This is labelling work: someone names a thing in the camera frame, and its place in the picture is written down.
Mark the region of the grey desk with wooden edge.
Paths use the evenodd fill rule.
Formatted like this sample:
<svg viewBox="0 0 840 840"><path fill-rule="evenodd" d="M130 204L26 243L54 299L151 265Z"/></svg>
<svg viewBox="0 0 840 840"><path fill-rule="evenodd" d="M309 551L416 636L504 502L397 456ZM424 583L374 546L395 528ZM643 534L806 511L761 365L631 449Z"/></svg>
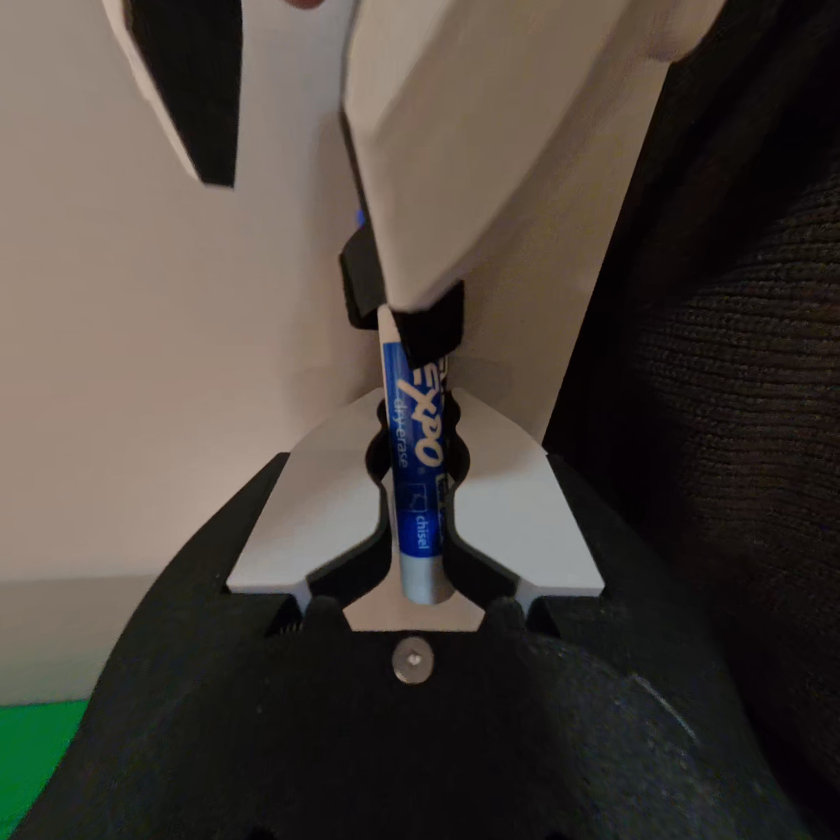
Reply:
<svg viewBox="0 0 840 840"><path fill-rule="evenodd" d="M2 2L2 706L90 696L170 558L379 387L339 252L358 2L241 2L233 188L193 180L102 2ZM464 277L451 381L547 431L669 66Z"/></svg>

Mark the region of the person's black clothing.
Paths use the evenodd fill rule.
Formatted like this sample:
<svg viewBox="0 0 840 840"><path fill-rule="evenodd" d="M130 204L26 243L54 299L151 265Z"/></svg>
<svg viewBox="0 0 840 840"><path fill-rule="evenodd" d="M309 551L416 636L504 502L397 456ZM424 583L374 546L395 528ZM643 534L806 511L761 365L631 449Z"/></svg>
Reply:
<svg viewBox="0 0 840 840"><path fill-rule="evenodd" d="M839 2L726 2L668 71L544 441L693 584L838 838Z"/></svg>

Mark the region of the green plastic bin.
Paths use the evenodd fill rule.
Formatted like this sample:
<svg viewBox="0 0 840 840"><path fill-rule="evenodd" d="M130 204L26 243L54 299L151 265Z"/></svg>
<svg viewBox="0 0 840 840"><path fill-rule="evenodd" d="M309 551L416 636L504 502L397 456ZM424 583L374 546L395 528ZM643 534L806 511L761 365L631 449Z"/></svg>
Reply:
<svg viewBox="0 0 840 840"><path fill-rule="evenodd" d="M75 737L86 700L1 708L1 838L9 838Z"/></svg>

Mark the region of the black dry erase marker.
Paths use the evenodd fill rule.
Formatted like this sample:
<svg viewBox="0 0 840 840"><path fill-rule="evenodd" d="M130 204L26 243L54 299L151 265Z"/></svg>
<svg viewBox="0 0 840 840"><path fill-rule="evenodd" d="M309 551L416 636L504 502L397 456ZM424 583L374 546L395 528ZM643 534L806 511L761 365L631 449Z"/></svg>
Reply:
<svg viewBox="0 0 840 840"><path fill-rule="evenodd" d="M441 409L441 437L440 444L444 453L443 465L438 471L436 477L436 492L437 492L437 519L438 519L438 546L437 554L442 557L445 547L445 533L446 533L446 510L449 486L451 484L449 472L449 455L451 450L450 439L455 428L455 420L452 415L452 401L451 389L449 387L448 373L449 373L449 358L442 357L437 361L438 372L438 396Z"/></svg>

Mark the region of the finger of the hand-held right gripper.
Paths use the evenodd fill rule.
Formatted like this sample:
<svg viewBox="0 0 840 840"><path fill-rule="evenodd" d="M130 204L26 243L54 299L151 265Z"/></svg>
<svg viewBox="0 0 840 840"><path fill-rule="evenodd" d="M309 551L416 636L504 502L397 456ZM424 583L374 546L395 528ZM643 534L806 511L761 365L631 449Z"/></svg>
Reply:
<svg viewBox="0 0 840 840"><path fill-rule="evenodd" d="M343 113L385 300L438 303L724 2L358 2Z"/></svg>
<svg viewBox="0 0 840 840"><path fill-rule="evenodd" d="M193 180L235 186L240 1L102 1L133 82Z"/></svg>

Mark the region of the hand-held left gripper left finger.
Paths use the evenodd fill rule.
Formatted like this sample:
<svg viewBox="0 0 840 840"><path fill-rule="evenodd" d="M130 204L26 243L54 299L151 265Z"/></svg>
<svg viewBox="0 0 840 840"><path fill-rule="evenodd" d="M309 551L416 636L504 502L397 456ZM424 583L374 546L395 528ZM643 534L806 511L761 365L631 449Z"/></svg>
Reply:
<svg viewBox="0 0 840 840"><path fill-rule="evenodd" d="M350 604L372 589L351 566L385 538L391 564L387 501L365 457L382 431L382 388L343 406L291 450L227 578L241 595L290 595L309 604L326 595Z"/></svg>

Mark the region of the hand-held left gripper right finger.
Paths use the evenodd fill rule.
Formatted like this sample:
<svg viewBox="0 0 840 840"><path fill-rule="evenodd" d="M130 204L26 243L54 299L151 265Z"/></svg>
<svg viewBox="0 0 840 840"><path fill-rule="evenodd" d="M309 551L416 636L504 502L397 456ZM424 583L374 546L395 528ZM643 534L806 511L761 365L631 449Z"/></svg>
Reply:
<svg viewBox="0 0 840 840"><path fill-rule="evenodd" d="M446 571L469 599L598 597L598 570L543 447L456 387L454 444L466 472L451 491Z"/></svg>

